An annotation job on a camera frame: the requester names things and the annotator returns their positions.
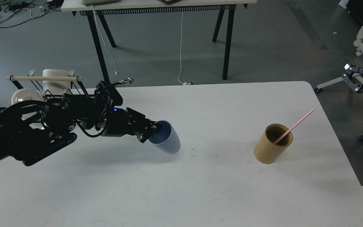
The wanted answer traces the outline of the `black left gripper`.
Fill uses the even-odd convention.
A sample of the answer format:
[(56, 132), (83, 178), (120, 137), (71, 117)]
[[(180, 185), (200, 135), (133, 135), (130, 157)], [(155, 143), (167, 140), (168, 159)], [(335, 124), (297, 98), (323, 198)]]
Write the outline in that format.
[(145, 115), (131, 108), (120, 109), (112, 107), (106, 114), (106, 123), (102, 132), (103, 137), (136, 136), (141, 143), (146, 142), (153, 131), (161, 131), (162, 123), (147, 119)]

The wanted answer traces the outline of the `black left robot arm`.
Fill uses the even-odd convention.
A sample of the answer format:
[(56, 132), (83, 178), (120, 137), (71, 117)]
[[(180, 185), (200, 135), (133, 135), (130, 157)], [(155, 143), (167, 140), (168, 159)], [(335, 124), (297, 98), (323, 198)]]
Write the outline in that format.
[(162, 132), (164, 125), (131, 108), (120, 109), (123, 98), (116, 86), (123, 79), (100, 81), (92, 95), (79, 82), (82, 94), (49, 95), (46, 102), (27, 100), (0, 107), (0, 161), (7, 157), (31, 166), (72, 144), (74, 129), (90, 138), (136, 136), (141, 143)]

